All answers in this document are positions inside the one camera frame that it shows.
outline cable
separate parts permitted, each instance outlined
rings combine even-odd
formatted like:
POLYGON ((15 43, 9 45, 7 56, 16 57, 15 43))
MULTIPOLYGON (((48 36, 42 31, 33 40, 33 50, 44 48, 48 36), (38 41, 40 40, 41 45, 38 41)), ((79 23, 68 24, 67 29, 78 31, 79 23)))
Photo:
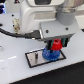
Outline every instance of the cable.
POLYGON ((24 35, 23 34, 10 33, 8 31, 5 31, 5 30, 1 29, 1 28, 0 28, 0 32, 5 34, 5 35, 16 37, 16 38, 25 38, 25 39, 35 38, 35 39, 41 39, 39 30, 35 30, 35 31, 31 32, 31 33, 27 33, 27 34, 24 34, 24 35))

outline screw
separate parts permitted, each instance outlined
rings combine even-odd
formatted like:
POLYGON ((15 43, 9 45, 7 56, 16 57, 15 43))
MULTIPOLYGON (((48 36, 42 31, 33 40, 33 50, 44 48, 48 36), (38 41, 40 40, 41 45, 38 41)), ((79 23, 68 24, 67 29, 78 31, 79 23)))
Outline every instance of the screw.
POLYGON ((69 30, 69 28, 67 27, 66 30, 69 30))
POLYGON ((46 30, 46 33, 49 33, 49 30, 46 30))
POLYGON ((14 15, 12 14, 12 17, 13 17, 14 15))
POLYGON ((3 24, 2 24, 2 23, 0 23, 0 26, 3 26, 3 24))

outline metal plate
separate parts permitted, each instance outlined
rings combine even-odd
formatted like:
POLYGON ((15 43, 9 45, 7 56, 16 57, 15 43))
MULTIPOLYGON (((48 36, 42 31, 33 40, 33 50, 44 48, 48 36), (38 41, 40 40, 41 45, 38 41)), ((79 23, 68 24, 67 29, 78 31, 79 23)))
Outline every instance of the metal plate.
POLYGON ((59 57, 58 60, 48 61, 45 58, 43 58, 42 51, 43 50, 38 50, 38 51, 32 51, 32 52, 26 53, 26 58, 27 58, 28 65, 29 65, 30 68, 66 59, 66 57, 64 56, 64 54, 61 51, 61 54, 60 54, 60 57, 59 57))

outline red object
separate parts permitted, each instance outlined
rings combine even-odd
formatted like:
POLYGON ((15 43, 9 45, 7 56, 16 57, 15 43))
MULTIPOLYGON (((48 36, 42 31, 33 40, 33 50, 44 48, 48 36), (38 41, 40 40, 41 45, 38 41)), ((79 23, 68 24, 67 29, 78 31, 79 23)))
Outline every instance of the red object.
POLYGON ((51 50, 61 50, 62 49, 62 43, 60 39, 55 39, 53 42, 53 45, 51 47, 51 50))

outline blue object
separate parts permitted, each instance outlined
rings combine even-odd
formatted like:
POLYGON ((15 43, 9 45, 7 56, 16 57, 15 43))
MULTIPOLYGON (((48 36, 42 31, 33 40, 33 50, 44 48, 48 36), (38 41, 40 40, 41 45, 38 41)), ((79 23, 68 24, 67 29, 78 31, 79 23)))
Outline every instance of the blue object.
POLYGON ((56 61, 60 57, 60 51, 53 51, 51 53, 50 50, 44 48, 42 55, 46 60, 56 61))

